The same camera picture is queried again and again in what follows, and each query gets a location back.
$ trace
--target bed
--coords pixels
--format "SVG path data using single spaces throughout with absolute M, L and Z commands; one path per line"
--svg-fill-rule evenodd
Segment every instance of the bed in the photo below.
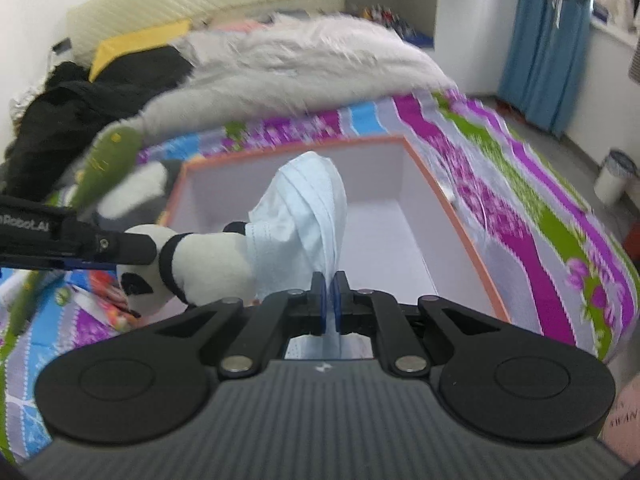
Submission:
M 635 326 L 640 290 L 618 241 L 494 110 L 460 93 L 393 33 L 335 14 L 343 2 L 91 0 L 71 10 L 69 35 L 85 65 L 102 41 L 140 28 L 211 14 L 225 25 L 168 41 L 193 65 L 190 77 L 96 139 L 123 124 L 141 132 L 140 170 L 283 144 L 403 136 L 450 196 L 511 322 L 611 359 Z M 273 14 L 278 9 L 322 15 Z M 269 23 L 256 19 L 265 12 Z M 61 190 L 58 203 L 71 193 Z M 49 442 L 33 402 L 39 371 L 62 352 L 134 328 L 118 314 L 113 275 L 81 272 L 50 276 L 26 332 L 8 336 L 8 307 L 23 281 L 21 271 L 3 269 L 0 450 L 15 461 Z

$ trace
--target gray floor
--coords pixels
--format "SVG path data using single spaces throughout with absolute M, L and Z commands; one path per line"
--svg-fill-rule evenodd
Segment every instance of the gray floor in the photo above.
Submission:
M 492 99 L 482 99 L 485 105 L 494 107 Z M 575 146 L 559 142 L 555 137 L 544 134 L 513 120 L 509 126 L 525 139 L 538 153 L 546 157 L 556 171 L 564 176 L 593 207 L 596 216 L 609 227 L 619 240 L 626 237 L 638 216 L 628 198 L 613 207 L 605 207 L 593 192 L 593 184 L 598 176 L 597 165 L 585 160 Z M 616 380 L 618 390 L 640 373 L 640 323 L 631 335 L 628 344 L 619 346 L 618 355 L 609 362 L 609 369 Z

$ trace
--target black fabric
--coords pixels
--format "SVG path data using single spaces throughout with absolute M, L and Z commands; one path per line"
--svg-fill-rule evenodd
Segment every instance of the black fabric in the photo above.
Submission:
M 127 297 L 154 293 L 151 285 L 149 285 L 142 276 L 135 272 L 123 272 L 120 277 L 120 286 Z
M 15 140 L 12 140 L 11 142 L 9 142 L 7 147 L 4 149 L 4 160 L 9 160 L 9 157 L 11 156 L 14 150 L 14 146 L 15 146 Z
M 171 46 L 115 59 L 90 83 L 72 62 L 60 64 L 27 108 L 8 160 L 5 194 L 40 202 L 98 132 L 136 115 L 175 88 L 192 65 Z
M 183 161 L 179 158 L 166 158 L 165 160 L 161 160 L 160 164 L 162 164 L 166 170 L 164 194 L 166 195 L 167 200 L 169 200 L 169 196 L 174 190 L 175 183 L 178 181 L 178 177 L 182 171 Z
M 0 164 L 0 193 L 6 187 L 6 162 Z
M 247 222 L 231 222 L 231 224 L 227 224 L 224 229 L 222 229 L 223 233 L 236 233 L 242 236 L 246 236 L 246 224 Z
M 160 272 L 160 279 L 164 283 L 164 286 L 169 289 L 172 294 L 175 294 L 178 299 L 188 304 L 187 297 L 184 295 L 184 291 L 175 283 L 174 280 L 174 253 L 178 244 L 186 236 L 193 233 L 182 233 L 169 238 L 169 241 L 164 244 L 158 254 L 158 271 Z

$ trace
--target trash can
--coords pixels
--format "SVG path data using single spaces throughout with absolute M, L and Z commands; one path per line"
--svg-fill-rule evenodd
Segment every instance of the trash can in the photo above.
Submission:
M 614 205 L 625 192 L 626 183 L 638 168 L 625 152 L 611 150 L 605 158 L 593 190 L 604 205 Z

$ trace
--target stuffed toy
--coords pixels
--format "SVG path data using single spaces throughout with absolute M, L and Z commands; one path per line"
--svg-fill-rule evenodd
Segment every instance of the stuffed toy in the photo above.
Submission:
M 150 236 L 158 254 L 149 266 L 117 267 L 129 312 L 152 316 L 174 296 L 194 306 L 227 297 L 252 304 L 272 292 L 307 290 L 315 271 L 330 281 L 346 211 L 344 184 L 332 161 L 306 152 L 277 171 L 249 222 L 212 234 L 133 227 L 127 232 Z
M 222 233 L 206 235 L 178 234 L 153 224 L 129 229 L 150 236 L 158 250 L 149 266 L 117 267 L 129 313 L 152 316 L 174 296 L 193 306 L 227 297 L 251 304 L 255 276 L 242 227 L 243 222 L 234 222 Z

